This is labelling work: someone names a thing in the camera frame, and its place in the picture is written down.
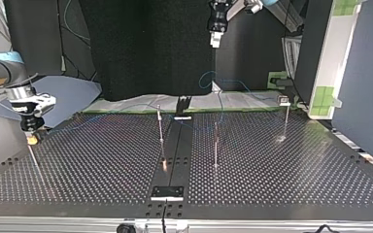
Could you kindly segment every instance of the white cable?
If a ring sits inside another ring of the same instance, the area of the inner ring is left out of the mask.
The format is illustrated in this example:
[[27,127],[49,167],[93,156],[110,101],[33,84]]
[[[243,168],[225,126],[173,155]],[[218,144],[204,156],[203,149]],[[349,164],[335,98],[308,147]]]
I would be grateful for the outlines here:
[[68,1],[68,3],[66,4],[66,7],[65,7],[65,11],[63,12],[63,21],[65,22],[65,26],[66,26],[66,28],[68,28],[68,30],[69,30],[72,34],[74,34],[75,36],[77,36],[77,37],[81,37],[82,39],[90,40],[88,37],[85,37],[85,36],[83,36],[83,35],[80,35],[80,34],[74,32],[74,31],[69,27],[69,25],[68,25],[68,21],[66,20],[66,14],[68,13],[68,8],[69,8],[69,5],[71,4],[71,1],[72,1],[72,0],[69,0],[69,1]]

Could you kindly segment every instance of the perforated metal table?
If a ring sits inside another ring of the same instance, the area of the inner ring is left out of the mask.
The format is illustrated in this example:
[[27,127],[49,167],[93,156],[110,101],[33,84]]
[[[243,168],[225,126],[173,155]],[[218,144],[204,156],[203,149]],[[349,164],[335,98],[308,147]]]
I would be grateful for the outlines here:
[[[214,123],[220,126],[218,166]],[[373,165],[290,113],[82,115],[0,165],[0,216],[373,221]],[[183,186],[182,202],[151,201]]]

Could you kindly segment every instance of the blue cable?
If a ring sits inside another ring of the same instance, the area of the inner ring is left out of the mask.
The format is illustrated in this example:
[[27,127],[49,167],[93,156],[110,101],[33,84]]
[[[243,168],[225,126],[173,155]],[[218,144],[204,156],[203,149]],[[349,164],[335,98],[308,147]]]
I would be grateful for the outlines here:
[[[208,87],[210,87],[211,85],[212,85],[212,81],[215,81],[215,80],[217,80],[217,81],[221,81],[222,83],[239,83],[239,84],[241,84],[255,99],[258,99],[258,100],[268,100],[268,99],[274,99],[274,98],[259,98],[259,97],[257,97],[256,95],[254,95],[251,91],[250,91],[250,89],[242,82],[242,81],[239,81],[239,80],[223,80],[223,79],[218,79],[218,78],[215,78],[215,77],[213,77],[213,78],[211,78],[211,81],[208,83],[208,84],[206,84],[205,86],[204,85],[202,85],[201,83],[202,83],[202,80],[207,76],[207,75],[209,75],[209,74],[217,74],[217,72],[215,72],[215,71],[208,71],[208,72],[205,72],[202,76],[201,76],[201,78],[199,79],[199,87],[201,88],[201,89],[206,89],[206,88],[208,88]],[[219,121],[218,121],[218,124],[222,124],[222,122],[223,122],[223,114],[224,114],[224,108],[223,108],[223,103],[222,103],[222,100],[220,99],[220,92],[217,94],[217,96],[218,96],[218,98],[219,98],[219,100],[220,100],[220,119],[219,119]],[[152,105],[149,105],[149,104],[136,104],[136,105],[131,105],[131,106],[128,106],[128,107],[125,107],[125,108],[123,108],[123,109],[121,109],[121,110],[119,110],[119,111],[113,111],[113,112],[109,112],[109,113],[106,113],[106,114],[103,114],[103,115],[99,115],[99,116],[95,116],[95,117],[93,117],[93,118],[90,118],[89,120],[87,120],[87,121],[85,121],[84,123],[82,123],[82,124],[80,124],[80,125],[78,125],[78,126],[76,126],[76,127],[73,127],[73,128],[64,128],[64,129],[58,129],[58,130],[52,130],[51,132],[50,132],[50,134],[51,133],[55,133],[55,132],[62,132],[62,131],[72,131],[72,130],[77,130],[77,129],[80,129],[81,127],[83,127],[83,126],[85,126],[85,125],[87,125],[88,123],[90,123],[90,122],[93,122],[93,121],[95,121],[95,120],[97,120],[97,119],[99,119],[99,118],[101,118],[101,117],[105,117],[105,116],[107,116],[107,115],[111,115],[111,114],[117,114],[117,113],[120,113],[120,112],[122,112],[122,111],[124,111],[124,110],[127,110],[127,109],[130,109],[130,108],[133,108],[133,107],[137,107],[137,106],[148,106],[148,107],[150,107],[150,108],[153,108],[153,109],[157,109],[157,107],[155,107],[155,106],[152,106]],[[193,129],[193,130],[208,130],[208,129],[213,129],[215,126],[208,126],[208,127],[204,127],[204,128],[201,128],[201,129],[196,129],[196,128],[194,128],[193,126],[191,126],[191,125],[189,125],[189,124],[186,124],[186,123],[183,123],[181,120],[176,120],[173,116],[171,116],[171,115],[169,115],[172,119],[174,119],[176,122],[178,122],[179,124],[181,124],[181,125],[184,125],[184,126],[186,126],[186,127],[189,127],[189,128],[191,128],[191,129]]]
[[208,71],[208,72],[206,72],[206,73],[204,73],[202,76],[201,76],[201,78],[199,79],[199,87],[201,87],[202,89],[205,89],[205,88],[208,88],[208,87],[210,87],[211,86],[211,83],[213,82],[213,81],[221,81],[222,83],[239,83],[241,86],[243,86],[255,99],[257,99],[257,100],[261,100],[261,101],[263,101],[263,100],[273,100],[273,99],[275,99],[275,98],[272,98],[272,97],[267,97],[267,98],[262,98],[262,97],[258,97],[258,96],[256,96],[255,94],[253,94],[251,91],[250,91],[250,89],[244,84],[244,82],[242,82],[242,81],[239,81],[239,80],[224,80],[224,79],[219,79],[219,78],[212,78],[211,79],[211,81],[207,84],[207,85],[205,85],[205,86],[203,86],[202,84],[201,84],[201,82],[202,82],[202,80],[207,76],[207,75],[209,75],[209,74],[215,74],[215,76],[217,75],[217,72],[215,72],[215,71]]

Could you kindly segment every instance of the black curtain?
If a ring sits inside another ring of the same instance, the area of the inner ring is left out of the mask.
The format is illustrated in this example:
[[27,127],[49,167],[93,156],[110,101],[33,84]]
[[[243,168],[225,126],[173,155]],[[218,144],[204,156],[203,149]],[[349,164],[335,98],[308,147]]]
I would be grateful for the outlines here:
[[201,95],[214,69],[207,1],[80,0],[104,97]]

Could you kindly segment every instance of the robot end effector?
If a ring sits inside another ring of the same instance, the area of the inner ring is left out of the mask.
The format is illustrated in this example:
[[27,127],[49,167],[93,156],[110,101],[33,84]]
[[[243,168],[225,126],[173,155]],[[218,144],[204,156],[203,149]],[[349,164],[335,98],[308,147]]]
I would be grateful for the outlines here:
[[277,2],[278,0],[210,0],[211,15],[207,29],[211,32],[211,46],[220,47],[220,38],[228,29],[229,10],[236,8],[234,11],[238,13],[244,8],[247,13],[255,14],[262,10],[264,5],[271,6]]
[[12,110],[20,115],[20,128],[29,145],[41,140],[41,129],[45,124],[42,116],[56,103],[55,97],[36,92],[31,85],[33,78],[29,78],[19,53],[0,53],[0,89],[5,88]]

